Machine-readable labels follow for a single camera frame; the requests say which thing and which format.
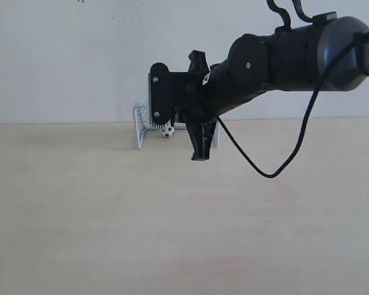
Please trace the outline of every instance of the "robotic arm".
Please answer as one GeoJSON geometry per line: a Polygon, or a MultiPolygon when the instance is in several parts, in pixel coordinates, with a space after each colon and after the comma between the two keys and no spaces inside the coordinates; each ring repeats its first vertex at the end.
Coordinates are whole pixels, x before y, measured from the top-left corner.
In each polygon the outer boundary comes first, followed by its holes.
{"type": "Polygon", "coordinates": [[[304,14],[300,0],[293,0],[296,14],[309,23],[291,28],[288,12],[267,0],[284,25],[270,36],[245,34],[231,46],[222,63],[208,66],[205,52],[189,55],[187,72],[170,72],[163,63],[149,73],[151,118],[164,125],[169,120],[186,124],[194,154],[208,160],[212,136],[219,122],[228,136],[263,176],[274,178],[291,162],[301,146],[306,124],[320,91],[348,92],[369,77],[369,27],[354,17],[329,12],[304,14]],[[235,142],[220,115],[270,91],[313,91],[300,138],[287,161],[273,174],[259,170],[235,142]]]}

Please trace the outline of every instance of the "small soccer ball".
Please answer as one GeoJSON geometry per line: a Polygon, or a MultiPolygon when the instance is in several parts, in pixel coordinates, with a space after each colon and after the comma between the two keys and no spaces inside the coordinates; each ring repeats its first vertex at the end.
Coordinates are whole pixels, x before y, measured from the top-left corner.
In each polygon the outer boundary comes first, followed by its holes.
{"type": "Polygon", "coordinates": [[[170,124],[166,124],[165,127],[160,130],[160,133],[164,138],[170,138],[174,132],[175,129],[170,124]]]}

